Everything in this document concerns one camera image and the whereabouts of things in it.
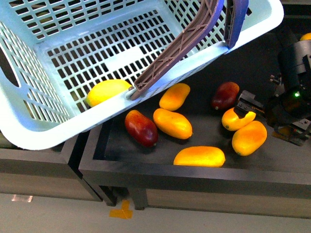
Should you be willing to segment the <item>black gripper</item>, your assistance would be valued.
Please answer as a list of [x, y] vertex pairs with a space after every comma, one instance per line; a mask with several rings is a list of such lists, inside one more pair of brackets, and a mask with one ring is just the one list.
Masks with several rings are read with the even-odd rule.
[[260, 117], [265, 115], [264, 105], [256, 101], [255, 96], [246, 90], [242, 91], [234, 107], [234, 112], [239, 118], [244, 118], [249, 112], [253, 112]]

